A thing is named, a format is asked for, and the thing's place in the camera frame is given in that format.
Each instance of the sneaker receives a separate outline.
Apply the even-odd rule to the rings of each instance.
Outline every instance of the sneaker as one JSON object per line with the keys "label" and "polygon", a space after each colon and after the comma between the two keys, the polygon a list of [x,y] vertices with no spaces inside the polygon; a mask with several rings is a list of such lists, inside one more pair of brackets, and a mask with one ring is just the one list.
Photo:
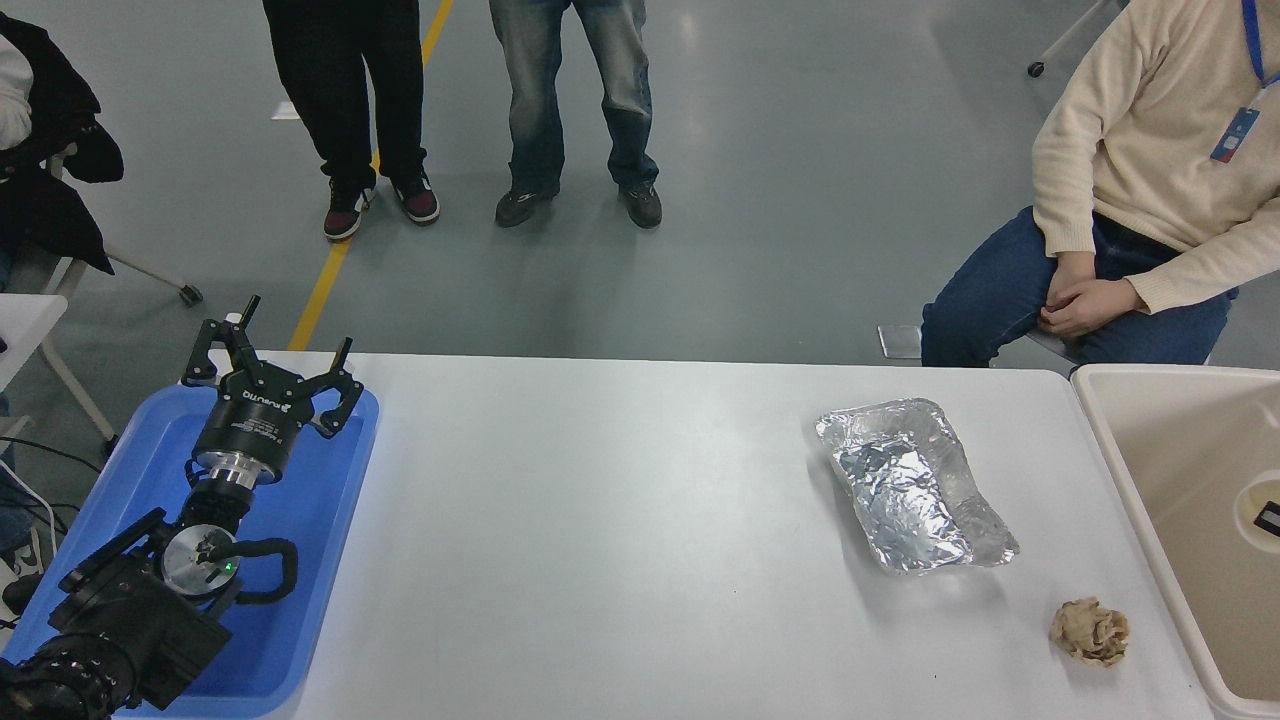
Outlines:
{"label": "sneaker", "polygon": [[324,236],[330,241],[347,240],[360,229],[360,217],[369,209],[374,188],[340,190],[329,181],[329,214],[324,217]]}
{"label": "sneaker", "polygon": [[494,222],[499,228],[513,228],[534,217],[538,204],[559,195],[559,186],[547,192],[520,192],[511,188],[507,195],[498,201],[498,210],[494,213]]}
{"label": "sneaker", "polygon": [[40,556],[40,536],[31,529],[31,539],[14,548],[0,551],[0,560],[13,571],[13,578],[38,575],[45,571],[45,561]]}
{"label": "sneaker", "polygon": [[392,188],[396,190],[396,199],[401,202],[401,210],[408,215],[410,220],[420,225],[429,225],[440,217],[440,204],[431,191],[431,181],[426,173],[407,181],[392,179]]}
{"label": "sneaker", "polygon": [[655,228],[662,222],[662,199],[653,186],[632,190],[620,187],[618,197],[626,202],[631,222],[641,228]]}

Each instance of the blue lanyard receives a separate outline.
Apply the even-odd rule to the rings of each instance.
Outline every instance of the blue lanyard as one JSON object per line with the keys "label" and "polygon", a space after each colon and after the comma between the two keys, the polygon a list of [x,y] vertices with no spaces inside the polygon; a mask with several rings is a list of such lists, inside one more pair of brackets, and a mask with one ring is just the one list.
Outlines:
{"label": "blue lanyard", "polygon": [[1249,59],[1253,60],[1253,74],[1258,76],[1262,90],[1266,90],[1275,81],[1280,79],[1280,73],[1272,76],[1271,79],[1266,79],[1266,76],[1262,74],[1262,36],[1258,32],[1257,0],[1240,0],[1240,5],[1244,9],[1244,40],[1249,44]]}

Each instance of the drain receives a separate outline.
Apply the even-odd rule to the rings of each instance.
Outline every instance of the drain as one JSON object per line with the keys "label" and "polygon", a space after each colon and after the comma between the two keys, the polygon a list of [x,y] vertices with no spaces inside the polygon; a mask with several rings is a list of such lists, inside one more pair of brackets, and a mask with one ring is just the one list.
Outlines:
{"label": "drain", "polygon": [[1253,519],[1253,524],[1272,536],[1280,537],[1280,505],[1268,501],[1262,512],[1258,512],[1258,516]]}
{"label": "drain", "polygon": [[1235,528],[1253,547],[1280,555],[1280,470],[1258,475],[1235,496]]}

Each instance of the black pants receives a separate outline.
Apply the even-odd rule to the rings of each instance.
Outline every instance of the black pants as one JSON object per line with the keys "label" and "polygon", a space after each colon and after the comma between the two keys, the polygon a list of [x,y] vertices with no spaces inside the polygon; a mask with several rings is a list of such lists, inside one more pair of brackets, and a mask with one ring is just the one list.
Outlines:
{"label": "black pants", "polygon": [[262,0],[289,100],[342,188],[372,187],[369,91],[374,82],[380,170],[416,177],[422,158],[422,53],[417,0]]}

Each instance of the black shoe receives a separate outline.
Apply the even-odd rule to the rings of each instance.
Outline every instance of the black shoe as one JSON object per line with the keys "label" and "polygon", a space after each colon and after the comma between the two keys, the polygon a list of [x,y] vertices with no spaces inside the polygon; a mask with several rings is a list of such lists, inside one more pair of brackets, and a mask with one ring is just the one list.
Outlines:
{"label": "black shoe", "polygon": [[347,190],[329,181],[329,213],[324,217],[324,236],[337,242],[355,234],[372,197],[371,187]]}
{"label": "black shoe", "polygon": [[631,222],[641,228],[655,228],[662,223],[662,199],[658,191],[650,187],[636,187],[632,190],[618,188],[618,197],[627,204],[627,215]]}
{"label": "black shoe", "polygon": [[426,178],[426,173],[411,178],[392,178],[392,187],[396,190],[401,210],[404,210],[410,220],[429,225],[439,219],[440,202],[431,191],[431,181]]}
{"label": "black shoe", "polygon": [[513,228],[534,217],[538,204],[559,195],[559,186],[547,192],[521,192],[512,188],[498,201],[498,210],[494,213],[494,222],[499,228]]}

